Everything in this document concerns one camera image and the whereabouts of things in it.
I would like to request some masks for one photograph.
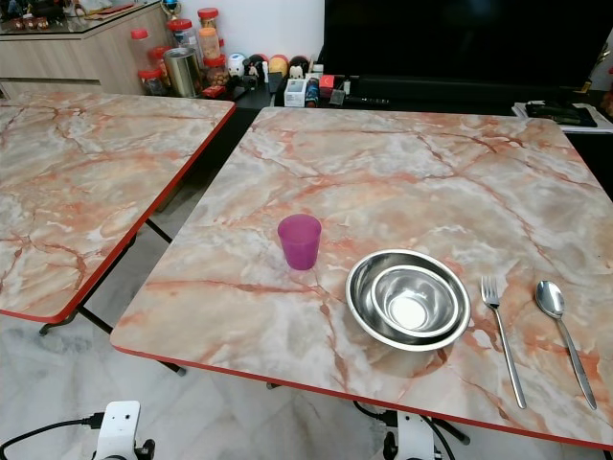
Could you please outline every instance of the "purple plastic cup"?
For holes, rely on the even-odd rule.
[[[317,261],[322,224],[313,216],[295,214],[284,218],[277,228],[289,266],[309,270]]]

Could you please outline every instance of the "metal fork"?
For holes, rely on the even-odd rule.
[[[517,405],[522,409],[526,408],[526,399],[524,398],[524,392],[521,389],[521,383],[519,382],[519,376],[515,369],[515,363],[513,362],[513,355],[511,354],[511,347],[507,342],[507,335],[505,334],[505,328],[502,325],[502,319],[500,318],[500,299],[498,297],[498,289],[496,287],[496,279],[490,276],[481,277],[481,298],[483,303],[490,307],[496,315],[498,321],[498,328],[500,329],[500,337],[502,338],[502,347],[505,350],[505,358],[507,359],[507,367],[509,368],[509,374],[511,375],[511,383],[513,385],[513,391],[517,398]]]

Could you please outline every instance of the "black cable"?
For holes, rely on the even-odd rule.
[[[60,428],[61,426],[72,426],[72,425],[89,425],[92,429],[99,429],[102,425],[102,419],[104,418],[104,412],[97,412],[91,417],[86,417],[84,419],[78,420],[69,420],[66,422],[59,422],[58,424],[51,424],[44,426],[43,428],[35,429],[34,431],[30,431],[26,434],[22,434],[21,436],[17,436],[16,438],[12,438],[2,446],[0,446],[0,460],[9,460],[5,455],[5,450],[24,439],[35,436],[36,434],[44,433],[45,431],[49,431],[51,429]]]
[[[447,455],[449,456],[449,460],[456,460],[456,457],[453,456],[453,452],[451,451],[451,447],[447,443],[447,440],[444,439],[444,436],[439,430],[439,428],[436,425],[434,425],[432,421],[428,419],[427,417],[423,417],[422,415],[420,415],[420,417],[432,428],[432,431],[434,431],[434,434],[436,434],[438,438],[441,440],[441,444],[443,444],[443,447],[446,450]]]
[[[357,401],[354,401],[353,405],[363,414],[383,422],[386,426],[398,426],[397,412],[395,410],[386,410],[382,414],[377,414],[365,409]]]
[[[379,420],[380,422],[383,422],[380,418],[381,414],[376,414],[374,412],[371,412],[370,410],[365,409],[364,407],[362,407],[360,404],[357,403],[357,401],[353,402],[353,405],[355,407],[357,407],[357,410],[359,410],[360,412],[362,412],[364,415],[368,415],[369,417],[372,417],[374,419]]]

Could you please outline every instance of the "stainless steel bowl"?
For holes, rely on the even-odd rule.
[[[458,299],[459,320],[448,333],[438,337],[411,337],[391,328],[376,312],[371,296],[373,281],[381,271],[396,265],[421,266],[439,275]],[[445,347],[462,335],[470,320],[470,299],[462,282],[444,264],[415,251],[389,249],[369,254],[349,273],[347,303],[359,325],[377,340],[411,352],[426,352]]]
[[[458,299],[449,284],[421,266],[386,268],[376,275],[371,295],[383,321],[400,333],[437,337],[458,320]]]

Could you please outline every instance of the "red lid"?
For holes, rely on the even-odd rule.
[[[226,63],[226,55],[219,55],[215,59],[202,59],[204,65],[207,67],[219,67],[221,65],[225,65]]]
[[[159,79],[162,77],[162,69],[158,67],[154,70],[139,70],[138,76],[141,79]]]
[[[164,56],[164,53],[171,49],[171,46],[156,46],[148,51],[148,56],[151,59],[161,59]]]
[[[168,27],[172,31],[185,31],[192,26],[192,21],[189,19],[173,19],[166,23],[166,27]]]
[[[132,32],[130,32],[130,34],[135,40],[141,40],[149,36],[147,29],[134,29]]]
[[[219,15],[217,8],[201,8],[198,10],[198,16],[204,19],[213,19]]]

